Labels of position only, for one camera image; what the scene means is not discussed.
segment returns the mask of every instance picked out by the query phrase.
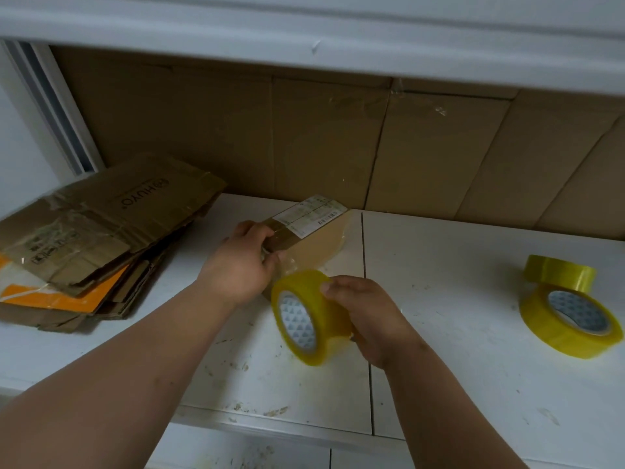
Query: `forearm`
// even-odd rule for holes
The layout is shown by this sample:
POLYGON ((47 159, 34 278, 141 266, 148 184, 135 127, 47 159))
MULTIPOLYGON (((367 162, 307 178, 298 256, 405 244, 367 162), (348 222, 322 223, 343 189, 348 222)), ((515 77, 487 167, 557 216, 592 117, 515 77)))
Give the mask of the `forearm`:
POLYGON ((415 333, 386 375, 417 467, 526 468, 415 333))
POLYGON ((192 285, 33 386, 0 413, 3 461, 142 468, 229 314, 192 285))

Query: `white wall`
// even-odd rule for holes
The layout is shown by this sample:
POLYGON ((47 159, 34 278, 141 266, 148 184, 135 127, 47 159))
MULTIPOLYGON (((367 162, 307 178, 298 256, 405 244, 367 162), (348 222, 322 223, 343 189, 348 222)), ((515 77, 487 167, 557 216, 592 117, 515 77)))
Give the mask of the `white wall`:
POLYGON ((0 45, 0 217, 73 178, 54 136, 0 45))

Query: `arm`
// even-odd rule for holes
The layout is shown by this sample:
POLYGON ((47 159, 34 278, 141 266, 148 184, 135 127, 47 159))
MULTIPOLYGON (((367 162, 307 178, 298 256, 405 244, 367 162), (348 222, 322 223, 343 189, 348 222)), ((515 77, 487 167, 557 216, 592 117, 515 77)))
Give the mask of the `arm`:
POLYGON ((269 283, 278 257, 262 263, 261 244, 271 235, 240 223, 194 283, 10 402, 0 412, 3 463, 145 467, 215 335, 269 283))
POLYGON ((347 308, 363 356, 386 373, 417 467, 526 469, 379 284, 336 276, 321 291, 347 308))

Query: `hand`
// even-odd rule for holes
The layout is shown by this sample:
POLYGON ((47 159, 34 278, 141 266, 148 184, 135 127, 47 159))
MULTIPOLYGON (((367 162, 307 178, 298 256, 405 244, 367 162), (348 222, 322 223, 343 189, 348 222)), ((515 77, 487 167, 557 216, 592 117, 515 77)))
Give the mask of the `hand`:
POLYGON ((334 276, 321 285, 321 292, 348 310, 354 324, 354 340, 372 365, 386 369, 406 345, 424 344, 391 297, 375 281, 334 276))
POLYGON ((232 308, 254 298, 269 284, 278 253, 262 260, 261 247, 265 238, 274 234, 266 226, 246 220, 237 225, 217 251, 204 263, 195 285, 211 291, 232 308))

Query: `tape roll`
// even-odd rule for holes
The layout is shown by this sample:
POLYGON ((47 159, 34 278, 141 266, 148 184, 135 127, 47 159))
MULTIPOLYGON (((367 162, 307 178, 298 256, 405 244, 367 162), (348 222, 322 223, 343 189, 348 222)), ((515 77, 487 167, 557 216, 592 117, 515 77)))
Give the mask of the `tape roll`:
POLYGON ((583 292, 539 284, 520 305, 527 327, 563 354, 590 359, 621 341, 616 318, 583 292))
POLYGON ((552 284, 588 293, 597 270, 557 258, 530 255, 527 257, 523 275, 531 283, 552 284))
POLYGON ((347 309, 326 299, 319 287, 330 279, 317 270, 285 276, 271 290, 271 307, 286 345, 302 362, 320 365, 348 342, 352 324, 347 309))

